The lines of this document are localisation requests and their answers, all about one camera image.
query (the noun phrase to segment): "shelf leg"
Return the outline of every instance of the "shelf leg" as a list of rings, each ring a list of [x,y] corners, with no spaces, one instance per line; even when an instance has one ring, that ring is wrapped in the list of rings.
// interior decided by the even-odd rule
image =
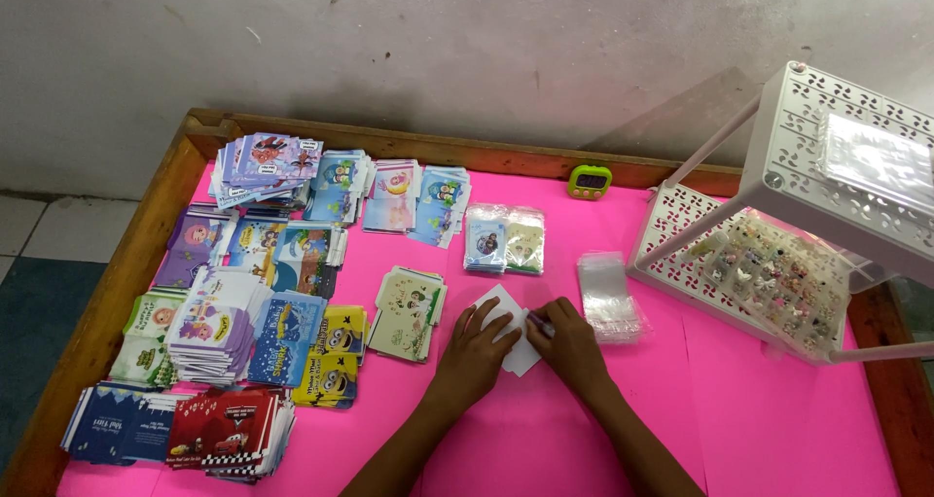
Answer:
[[[678,185],[678,182],[687,176],[687,173],[693,171],[694,167],[700,165],[707,156],[710,156],[711,152],[717,150],[717,147],[720,146],[720,144],[722,144],[728,137],[730,137],[731,133],[735,133],[736,130],[746,122],[746,120],[752,118],[753,114],[755,114],[755,111],[758,110],[759,100],[761,99],[762,95],[760,94],[753,98],[753,101],[747,103],[746,106],[743,107],[736,116],[733,116],[730,121],[727,121],[726,125],[721,127],[717,133],[711,136],[710,139],[707,140],[707,143],[701,145],[700,148],[697,149],[697,151],[687,159],[687,161],[678,167],[678,170],[674,171],[673,175],[662,182],[662,185],[668,189]]]
[[[894,346],[877,346],[875,348],[848,349],[847,351],[830,351],[830,363],[865,362],[867,360],[888,359],[914,359],[934,355],[934,342],[915,342],[913,344],[896,344]]]
[[[659,261],[690,244],[708,229],[716,228],[718,223],[740,212],[745,207],[741,202],[741,198],[741,194],[733,196],[729,202],[720,204],[716,209],[694,220],[694,223],[685,227],[683,231],[659,244],[657,248],[643,254],[636,260],[636,269],[644,271],[653,262]]]

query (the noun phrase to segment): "blue floor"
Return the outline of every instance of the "blue floor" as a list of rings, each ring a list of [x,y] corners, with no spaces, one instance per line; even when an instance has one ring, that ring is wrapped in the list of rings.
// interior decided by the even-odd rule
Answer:
[[[106,268],[18,257],[0,284],[0,472]]]

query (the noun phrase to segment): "white paper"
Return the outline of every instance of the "white paper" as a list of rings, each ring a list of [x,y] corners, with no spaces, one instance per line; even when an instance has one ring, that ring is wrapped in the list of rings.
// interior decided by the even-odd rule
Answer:
[[[483,323],[480,324],[480,328],[485,328],[486,325],[496,319],[496,317],[500,317],[506,313],[513,314],[513,319],[493,338],[493,342],[503,338],[504,335],[515,328],[520,328],[522,330],[522,337],[516,345],[513,346],[513,350],[503,359],[504,370],[515,373],[516,376],[522,376],[526,371],[531,369],[531,366],[535,365],[535,362],[542,358],[542,356],[538,354],[538,351],[531,347],[531,343],[526,338],[525,319],[526,315],[529,314],[529,310],[522,309],[520,305],[513,300],[513,297],[509,296],[503,284],[497,284],[495,288],[490,289],[487,294],[481,296],[473,305],[479,307],[482,303],[494,296],[500,297],[500,303],[486,315]]]

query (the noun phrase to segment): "tiled floor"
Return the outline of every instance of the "tiled floor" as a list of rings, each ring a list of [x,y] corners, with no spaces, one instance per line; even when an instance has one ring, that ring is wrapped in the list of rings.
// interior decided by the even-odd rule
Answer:
[[[0,471],[136,205],[0,196]]]

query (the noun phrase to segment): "wooden table frame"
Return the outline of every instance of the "wooden table frame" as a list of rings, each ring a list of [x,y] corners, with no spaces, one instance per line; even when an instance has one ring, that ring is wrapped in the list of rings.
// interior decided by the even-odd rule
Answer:
[[[580,164],[599,164],[613,172],[614,186],[637,189],[660,185],[680,164],[193,108],[59,358],[6,468],[0,497],[55,495],[68,464],[59,442],[77,397],[107,376],[134,299],[146,292],[155,276],[179,213],[207,162],[228,141],[257,132],[313,137],[333,148],[362,148],[376,159],[417,158],[422,164],[528,177],[566,179]],[[701,193],[730,197],[739,188],[740,175],[740,169],[700,165],[682,183]],[[848,315],[860,347],[911,342],[887,285],[854,296]],[[920,360],[867,362],[865,367],[902,497],[934,495],[934,402]]]

